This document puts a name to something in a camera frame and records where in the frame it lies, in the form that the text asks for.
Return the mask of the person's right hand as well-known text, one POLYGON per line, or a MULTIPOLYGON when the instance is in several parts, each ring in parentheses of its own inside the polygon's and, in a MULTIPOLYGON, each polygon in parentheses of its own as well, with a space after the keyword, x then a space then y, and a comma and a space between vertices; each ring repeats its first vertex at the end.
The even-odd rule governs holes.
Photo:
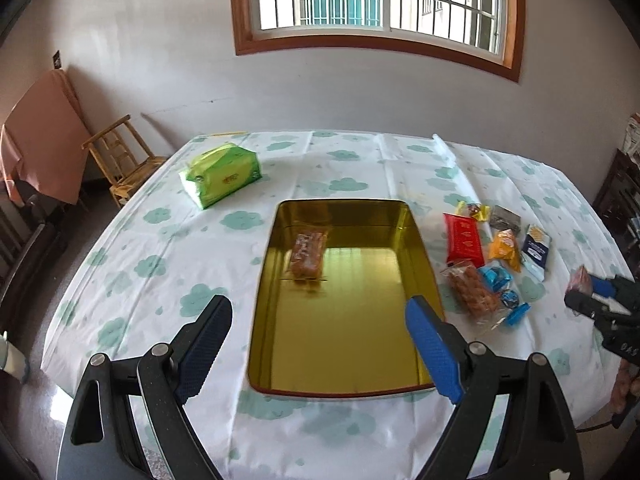
POLYGON ((622 414, 626 408, 626 397, 632 394, 638 398, 640 393, 639 378, 632 378, 630 372, 631 365, 625 360, 620 361, 620 367, 616 375, 614 386, 610 397, 610 407, 614 414, 622 414))

